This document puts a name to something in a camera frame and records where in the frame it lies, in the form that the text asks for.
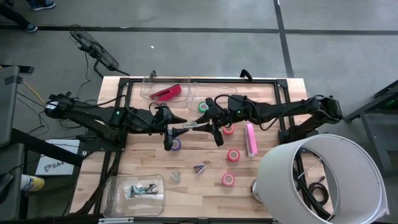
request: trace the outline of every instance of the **clear plastic bin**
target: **clear plastic bin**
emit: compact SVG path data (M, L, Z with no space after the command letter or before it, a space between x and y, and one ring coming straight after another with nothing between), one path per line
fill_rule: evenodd
M166 90L174 85L181 86L181 92L171 100L162 101L154 97L155 93ZM165 77L144 77L140 95L146 100L157 103L167 103L168 106L184 108L187 106L188 96L190 94L190 77L165 78Z
M147 189L151 184L155 185L155 189L145 193L141 191L141 194L132 193L133 189ZM116 218L157 216L163 212L164 203L164 179L156 174L110 177L106 183L101 204L104 217Z
M190 111L192 118L199 118L203 115L199 110L199 104L205 102L206 98L215 98L220 94L233 95L238 91L233 86L228 86L227 83L218 83L217 85L212 84L201 84L192 83L190 87L190 94L187 102L187 108ZM217 99L217 103L222 108L228 107L228 97L220 97Z

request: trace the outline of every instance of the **purple tape roll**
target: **purple tape roll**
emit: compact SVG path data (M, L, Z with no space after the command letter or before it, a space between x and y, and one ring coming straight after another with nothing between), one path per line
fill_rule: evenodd
M178 151L181 149L181 141L177 138L173 140L172 151Z

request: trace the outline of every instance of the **sneaker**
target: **sneaker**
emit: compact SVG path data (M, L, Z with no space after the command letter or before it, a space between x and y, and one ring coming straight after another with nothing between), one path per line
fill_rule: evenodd
M36 32L37 31L37 26L35 24L29 24L25 28L25 31L27 31L27 32Z
M50 2L48 0L30 0L30 7L33 11L40 11L43 9L52 9L55 7L55 2Z

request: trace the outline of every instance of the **gray concrete floor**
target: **gray concrete floor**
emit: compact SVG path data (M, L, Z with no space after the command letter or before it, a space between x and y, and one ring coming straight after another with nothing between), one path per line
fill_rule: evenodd
M286 29L397 30L398 2L394 0L280 0ZM31 12L16 1L16 9L28 20L43 26L71 25L108 27L196 27L277 29L272 0L59 0L49 11ZM10 23L0 18L0 24ZM84 53L68 32L0 30L0 63L30 65L34 74L25 80L44 98L50 94L77 93L85 81ZM90 32L132 75L191 75L236 77L241 69L254 77L287 77L279 34ZM309 95L334 95L345 115L398 77L398 36L392 35L287 35L295 78L304 78ZM81 100L95 99L101 79L91 69ZM118 75L104 71L106 75ZM33 99L25 87L19 91ZM26 101L36 111L41 108ZM38 126L37 115L17 104L14 127L30 131ZM83 134L84 129L65 129L45 118L50 131L40 138ZM361 123L324 125L329 131L369 147ZM398 180L386 179L392 215L398 222ZM71 189L51 192L31 200L30 217L60 215Z

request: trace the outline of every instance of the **wooden tabletop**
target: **wooden tabletop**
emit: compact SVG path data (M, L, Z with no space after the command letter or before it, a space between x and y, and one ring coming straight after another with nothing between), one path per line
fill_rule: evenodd
M104 77L98 103L111 100L116 96L119 79L120 77ZM307 99L303 79L288 78L287 82L291 101ZM254 101L276 103L273 85L250 83L201 85L195 86L196 92L200 92L197 96L215 97L227 90L227 92L237 91L240 95L247 95ZM150 101L140 95L141 86L140 83L134 84L130 105L148 109ZM283 92L280 91L280 94L283 101ZM175 115L188 121L198 118L198 114L190 111L186 106L175 105L170 106L170 109ZM295 122L301 124L308 117L307 115L295 116ZM278 145L279 122L276 122L268 131L261 131L258 126L255 127L259 153L254 158L246 155L243 127L244 122L235 124L234 134L224 135L224 145L221 147L217 147L212 135L189 131L178 137L182 142L182 149L178 152L164 150L163 136L130 134L126 150L121 157L118 175L162 175L165 186L165 207L160 214L161 217L270 218L267 208L252 198L250 186L257 176L257 167L261 158L267 151ZM227 160L226 153L232 148L240 151L239 162L232 163ZM103 152L95 152L83 161L71 212L81 208L97 187L103 157ZM311 154L302 154L302 157L305 168L310 167L317 160ZM202 174L196 174L193 170L196 164L206 164L206 169ZM170 177L175 170L181 173L179 184ZM221 177L226 172L236 176L234 187L225 187L221 183ZM319 162L306 173L308 184L318 181L323 175L325 175L323 166ZM325 208L329 212L332 211L330 200Z

